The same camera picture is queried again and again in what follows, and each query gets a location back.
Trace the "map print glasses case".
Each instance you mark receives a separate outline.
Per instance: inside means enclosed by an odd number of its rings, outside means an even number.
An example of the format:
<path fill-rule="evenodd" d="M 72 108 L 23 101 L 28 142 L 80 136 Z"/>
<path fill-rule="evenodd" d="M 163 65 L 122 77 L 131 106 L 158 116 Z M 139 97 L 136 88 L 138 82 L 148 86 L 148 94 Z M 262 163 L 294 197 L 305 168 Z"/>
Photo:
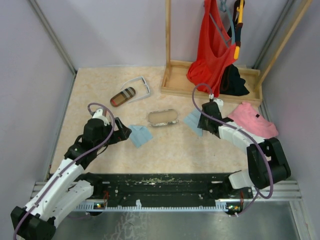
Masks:
<path fill-rule="evenodd" d="M 178 112 L 175 109 L 152 111 L 148 114 L 147 120 L 152 127 L 164 127 L 179 122 Z"/>

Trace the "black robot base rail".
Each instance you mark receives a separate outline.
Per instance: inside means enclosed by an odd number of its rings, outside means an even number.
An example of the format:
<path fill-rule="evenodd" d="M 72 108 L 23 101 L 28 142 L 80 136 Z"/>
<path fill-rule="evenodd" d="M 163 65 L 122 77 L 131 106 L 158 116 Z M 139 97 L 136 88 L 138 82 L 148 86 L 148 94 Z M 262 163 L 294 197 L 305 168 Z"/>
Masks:
<path fill-rule="evenodd" d="M 117 211 L 215 211 L 217 201 L 252 199 L 254 187 L 226 194 L 223 180 L 231 173 L 95 174 L 103 192 L 83 202 L 88 212 Z"/>

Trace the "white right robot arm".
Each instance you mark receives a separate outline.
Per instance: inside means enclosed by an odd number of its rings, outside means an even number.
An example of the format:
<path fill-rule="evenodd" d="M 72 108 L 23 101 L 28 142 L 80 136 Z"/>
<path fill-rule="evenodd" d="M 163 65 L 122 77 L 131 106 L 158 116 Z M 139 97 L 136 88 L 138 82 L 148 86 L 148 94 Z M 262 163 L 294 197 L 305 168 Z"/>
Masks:
<path fill-rule="evenodd" d="M 222 189 L 229 198 L 235 198 L 243 188 L 255 188 L 264 198 L 271 198 L 276 183 L 291 176 L 287 158 L 280 141 L 263 138 L 250 133 L 232 119 L 222 118 L 215 101 L 204 103 L 200 112 L 198 127 L 219 139 L 226 140 L 244 152 L 247 169 L 228 174 Z"/>

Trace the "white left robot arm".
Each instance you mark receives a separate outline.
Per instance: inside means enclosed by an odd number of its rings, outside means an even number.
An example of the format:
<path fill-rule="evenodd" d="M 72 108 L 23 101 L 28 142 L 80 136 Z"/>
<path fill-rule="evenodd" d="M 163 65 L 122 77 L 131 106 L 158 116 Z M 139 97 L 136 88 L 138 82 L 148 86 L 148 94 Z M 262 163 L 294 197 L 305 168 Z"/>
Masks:
<path fill-rule="evenodd" d="M 105 117 L 89 119 L 43 188 L 24 207 L 16 206 L 10 213 L 13 238 L 50 240 L 62 220 L 81 202 L 101 197 L 102 178 L 84 171 L 99 151 L 127 140 L 131 133 L 118 117 L 111 123 Z"/>

